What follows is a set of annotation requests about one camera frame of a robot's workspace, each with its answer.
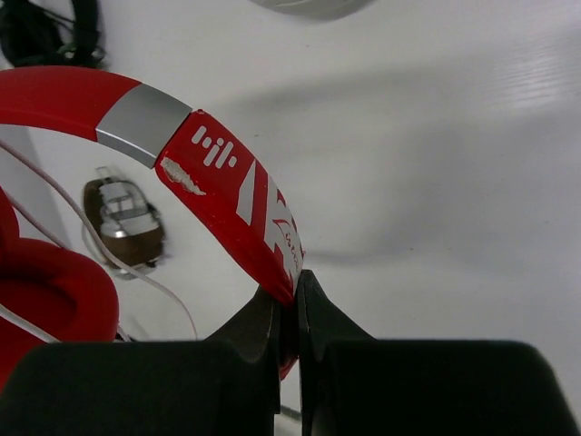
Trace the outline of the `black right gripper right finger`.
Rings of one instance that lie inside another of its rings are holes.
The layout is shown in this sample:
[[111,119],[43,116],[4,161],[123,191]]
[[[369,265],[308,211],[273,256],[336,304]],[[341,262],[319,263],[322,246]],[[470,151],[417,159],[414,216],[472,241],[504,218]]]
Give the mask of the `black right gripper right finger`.
[[577,435],[557,378],[515,341],[376,339],[311,271],[296,291],[306,435]]

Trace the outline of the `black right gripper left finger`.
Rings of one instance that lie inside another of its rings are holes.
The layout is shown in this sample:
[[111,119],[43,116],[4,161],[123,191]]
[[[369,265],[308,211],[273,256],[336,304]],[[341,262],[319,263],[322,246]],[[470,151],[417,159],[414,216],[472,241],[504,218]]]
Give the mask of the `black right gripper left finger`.
[[270,435],[278,304],[257,291],[202,341],[44,345],[1,394],[4,435]]

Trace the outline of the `red headphones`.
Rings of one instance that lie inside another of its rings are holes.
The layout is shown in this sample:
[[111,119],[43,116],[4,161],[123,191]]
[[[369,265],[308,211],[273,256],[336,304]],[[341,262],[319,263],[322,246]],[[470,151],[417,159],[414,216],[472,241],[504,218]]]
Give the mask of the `red headphones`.
[[[275,300],[295,299],[303,250],[276,183],[228,129],[203,110],[132,78],[74,66],[1,73],[1,121],[78,136],[154,169],[233,260]],[[65,341],[108,342],[119,303],[87,257],[20,234],[1,201],[1,293]]]

